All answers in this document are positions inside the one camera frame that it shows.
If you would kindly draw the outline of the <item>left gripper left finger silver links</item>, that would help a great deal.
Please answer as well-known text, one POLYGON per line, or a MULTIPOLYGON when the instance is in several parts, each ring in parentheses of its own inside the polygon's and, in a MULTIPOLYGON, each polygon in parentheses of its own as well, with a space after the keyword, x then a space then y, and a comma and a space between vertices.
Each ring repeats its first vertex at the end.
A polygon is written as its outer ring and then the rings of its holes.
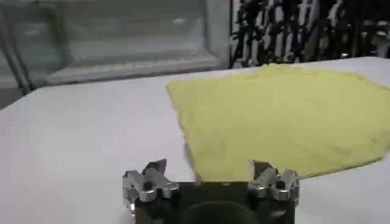
POLYGON ((165 177, 165 158, 149 162, 141 172, 125 171, 122 176, 122 197, 126 203, 139 200, 150 203, 158 197, 173 199, 179 192, 179 183, 165 177))

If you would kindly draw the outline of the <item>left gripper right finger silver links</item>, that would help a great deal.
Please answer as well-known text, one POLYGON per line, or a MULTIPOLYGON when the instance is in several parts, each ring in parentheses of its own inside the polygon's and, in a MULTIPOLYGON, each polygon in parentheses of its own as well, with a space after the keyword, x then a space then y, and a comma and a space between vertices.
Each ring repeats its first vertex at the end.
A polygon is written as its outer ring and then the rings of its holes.
POLYGON ((280 173, 268 162, 252 160, 253 180, 248 191, 255 198, 270 197, 275 201, 299 201, 300 178, 295 170, 280 173))

